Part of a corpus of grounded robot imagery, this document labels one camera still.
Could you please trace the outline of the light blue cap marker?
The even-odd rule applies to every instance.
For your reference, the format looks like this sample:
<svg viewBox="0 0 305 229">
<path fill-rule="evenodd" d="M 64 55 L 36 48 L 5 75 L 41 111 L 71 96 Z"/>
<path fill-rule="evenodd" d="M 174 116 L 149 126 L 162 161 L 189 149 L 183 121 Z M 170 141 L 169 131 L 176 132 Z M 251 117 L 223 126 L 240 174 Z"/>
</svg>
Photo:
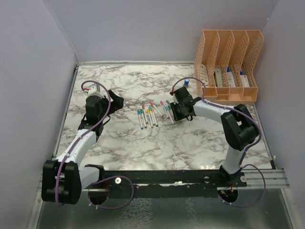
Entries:
<svg viewBox="0 0 305 229">
<path fill-rule="evenodd" d="M 167 113 L 168 118 L 170 119 L 170 118 L 171 118 L 171 115 L 170 115 L 170 113 L 169 113 L 169 110 L 168 110 L 168 107 L 167 107 L 167 106 L 165 106 L 165 110 L 166 110 L 166 113 Z"/>
</svg>

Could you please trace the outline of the magenta cap marker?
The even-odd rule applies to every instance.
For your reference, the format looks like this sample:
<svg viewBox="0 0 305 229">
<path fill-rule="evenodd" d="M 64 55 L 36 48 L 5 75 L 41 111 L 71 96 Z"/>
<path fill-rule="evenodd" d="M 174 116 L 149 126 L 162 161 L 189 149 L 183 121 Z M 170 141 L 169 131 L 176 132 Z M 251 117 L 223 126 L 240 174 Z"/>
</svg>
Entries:
<svg viewBox="0 0 305 229">
<path fill-rule="evenodd" d="M 167 113 L 167 111 L 166 111 L 166 107 L 165 107 L 163 101 L 160 101 L 160 104 L 161 104 L 161 107 L 162 107 L 163 110 L 164 110 L 164 113 L 165 113 L 166 118 L 169 119 L 169 116 L 168 116 L 168 113 Z"/>
</svg>

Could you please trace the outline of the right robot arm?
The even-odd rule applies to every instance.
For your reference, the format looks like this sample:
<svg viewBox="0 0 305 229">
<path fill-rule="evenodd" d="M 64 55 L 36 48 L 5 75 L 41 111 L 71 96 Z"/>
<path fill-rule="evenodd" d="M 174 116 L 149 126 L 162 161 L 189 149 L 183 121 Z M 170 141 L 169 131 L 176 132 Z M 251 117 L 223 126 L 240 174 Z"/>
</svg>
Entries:
<svg viewBox="0 0 305 229">
<path fill-rule="evenodd" d="M 219 169 L 219 181 L 229 187 L 236 181 L 241 172 L 241 163 L 249 148 L 260 141 L 261 130 L 243 104 L 224 106 L 207 101 L 204 98 L 193 98 L 185 87 L 172 90 L 173 102 L 170 103 L 175 121 L 193 120 L 194 116 L 205 117 L 222 124 L 228 151 L 224 163 Z"/>
</svg>

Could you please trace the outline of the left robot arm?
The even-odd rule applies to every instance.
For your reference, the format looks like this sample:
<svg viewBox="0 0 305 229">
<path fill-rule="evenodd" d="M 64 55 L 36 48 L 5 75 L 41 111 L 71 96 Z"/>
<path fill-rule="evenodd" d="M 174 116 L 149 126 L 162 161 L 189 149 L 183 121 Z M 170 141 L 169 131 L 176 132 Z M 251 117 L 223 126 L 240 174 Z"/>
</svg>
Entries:
<svg viewBox="0 0 305 229">
<path fill-rule="evenodd" d="M 102 134 L 104 118 L 123 108 L 124 99 L 109 90 L 109 98 L 98 94 L 86 98 L 85 114 L 68 148 L 55 160 L 47 160 L 42 170 L 41 198 L 58 204 L 76 204 L 81 191 L 89 185 L 101 188 L 105 176 L 100 167 L 80 171 L 85 154 Z"/>
</svg>

